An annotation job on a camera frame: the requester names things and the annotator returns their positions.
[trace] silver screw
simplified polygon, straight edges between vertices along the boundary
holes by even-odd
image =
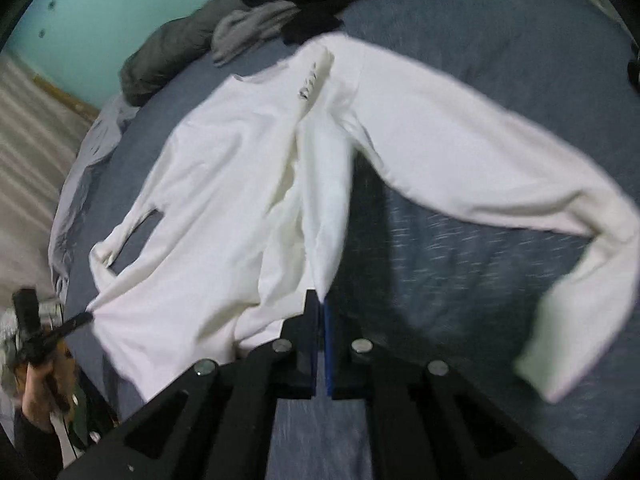
[[[431,375],[437,375],[442,377],[449,373],[449,365],[447,365],[446,362],[440,361],[439,359],[437,359],[435,361],[431,361],[427,365],[427,370]]]
[[[288,339],[276,339],[271,345],[271,348],[273,348],[273,351],[277,354],[284,354],[289,352],[293,348],[293,345]]]
[[[213,370],[216,369],[215,361],[211,359],[201,359],[196,364],[193,365],[193,370],[198,375],[209,375]]]
[[[373,350],[373,343],[368,339],[354,339],[351,341],[351,349],[356,354],[368,354]]]

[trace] gray bed sheet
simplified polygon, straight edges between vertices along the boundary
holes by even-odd
[[[546,126],[640,202],[640,98],[625,74],[630,40],[587,1],[362,0],[345,12],[344,30],[450,73]],[[95,182],[75,244],[68,316],[95,297],[88,252],[127,213],[174,126],[228,75],[255,73],[291,52],[273,41],[221,68],[205,56],[139,111]],[[132,235],[116,271],[137,257],[158,221],[152,216]],[[331,300],[402,356],[419,360],[426,340],[436,344],[580,480],[602,480],[640,425],[640,308],[558,405],[542,402],[511,372],[537,298],[571,269],[586,243],[466,224],[419,208],[359,159]],[[121,416],[140,407],[90,330],[68,344]],[[322,396],[280,402],[268,478],[371,478],[363,405]]]

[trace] human hand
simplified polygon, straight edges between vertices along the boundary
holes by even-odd
[[[46,383],[46,378],[51,373],[53,373],[52,361],[40,366],[29,364],[22,397],[22,413],[24,416],[36,428],[47,433],[53,433],[50,414],[54,409],[54,403]]]

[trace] white sweatshirt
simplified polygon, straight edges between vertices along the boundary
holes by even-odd
[[[321,36],[229,77],[175,128],[131,211],[95,245],[94,331],[145,400],[203,357],[277,337],[324,299],[360,150],[407,198],[463,221],[593,236],[541,300],[517,373],[549,402],[607,349],[634,304],[640,221],[591,160],[540,126],[418,62]],[[158,209],[139,258],[110,270]]]

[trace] green wall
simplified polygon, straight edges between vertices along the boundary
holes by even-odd
[[[148,35],[206,1],[34,0],[7,47],[59,88],[99,108],[118,91],[118,70]]]

